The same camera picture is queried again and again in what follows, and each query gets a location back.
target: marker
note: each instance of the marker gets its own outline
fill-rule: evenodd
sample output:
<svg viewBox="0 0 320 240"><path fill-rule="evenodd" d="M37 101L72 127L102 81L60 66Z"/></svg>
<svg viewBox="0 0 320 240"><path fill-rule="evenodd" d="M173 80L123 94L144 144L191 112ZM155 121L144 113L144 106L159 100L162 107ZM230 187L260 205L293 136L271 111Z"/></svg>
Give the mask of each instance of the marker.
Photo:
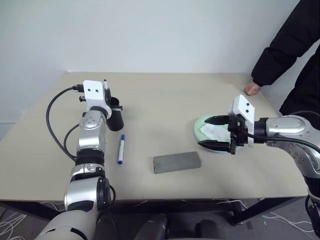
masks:
<svg viewBox="0 0 320 240"><path fill-rule="evenodd" d="M124 160L124 148L125 148L125 135L121 135L120 147L119 147L119 155L118 155L118 164L122 164Z"/></svg>

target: table leg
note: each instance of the table leg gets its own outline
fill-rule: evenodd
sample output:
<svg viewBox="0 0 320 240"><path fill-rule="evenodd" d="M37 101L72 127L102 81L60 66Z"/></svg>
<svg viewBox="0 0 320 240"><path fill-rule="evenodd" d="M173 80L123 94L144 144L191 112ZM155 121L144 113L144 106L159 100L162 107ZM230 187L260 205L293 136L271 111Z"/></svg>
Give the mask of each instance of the table leg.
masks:
<svg viewBox="0 0 320 240"><path fill-rule="evenodd" d="M273 210L284 207L304 197L278 197L278 198L265 198L258 203L252 205L248 209L240 212L234 212L234 216L230 219L232 225L239 224L250 218L261 216L264 213L272 212Z"/></svg>
<svg viewBox="0 0 320 240"><path fill-rule="evenodd" d="M60 212L34 201L0 201L4 208L33 215L36 218L52 220Z"/></svg>

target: black cup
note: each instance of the black cup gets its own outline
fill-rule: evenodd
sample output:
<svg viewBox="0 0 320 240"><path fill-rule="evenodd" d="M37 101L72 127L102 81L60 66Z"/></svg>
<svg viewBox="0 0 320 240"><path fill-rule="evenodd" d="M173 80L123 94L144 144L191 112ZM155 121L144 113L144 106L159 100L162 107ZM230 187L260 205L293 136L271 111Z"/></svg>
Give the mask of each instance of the black cup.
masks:
<svg viewBox="0 0 320 240"><path fill-rule="evenodd" d="M119 131L124 127L124 121L121 115L123 107L119 105L119 100L115 97L111 97L108 105L112 110L112 114L111 117L106 121L106 124L111 131Z"/></svg>

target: sleeve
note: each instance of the sleeve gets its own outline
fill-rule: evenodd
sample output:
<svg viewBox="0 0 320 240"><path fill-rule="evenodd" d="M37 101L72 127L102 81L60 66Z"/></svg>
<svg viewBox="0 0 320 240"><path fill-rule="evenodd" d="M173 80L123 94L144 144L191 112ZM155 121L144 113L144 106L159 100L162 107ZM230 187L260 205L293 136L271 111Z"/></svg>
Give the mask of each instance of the sleeve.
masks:
<svg viewBox="0 0 320 240"><path fill-rule="evenodd" d="M319 15L319 0L301 0L297 4L255 64L253 82L260 87L273 84L320 38Z"/></svg>

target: white napkin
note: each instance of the white napkin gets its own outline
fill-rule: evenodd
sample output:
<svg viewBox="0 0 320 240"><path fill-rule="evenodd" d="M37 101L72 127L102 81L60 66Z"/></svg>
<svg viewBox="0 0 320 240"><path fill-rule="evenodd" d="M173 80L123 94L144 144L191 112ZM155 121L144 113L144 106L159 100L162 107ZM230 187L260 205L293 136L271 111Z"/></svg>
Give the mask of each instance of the white napkin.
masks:
<svg viewBox="0 0 320 240"><path fill-rule="evenodd" d="M206 123L200 128L200 131L210 140L217 140L219 142L230 141L230 132L220 125Z"/></svg>

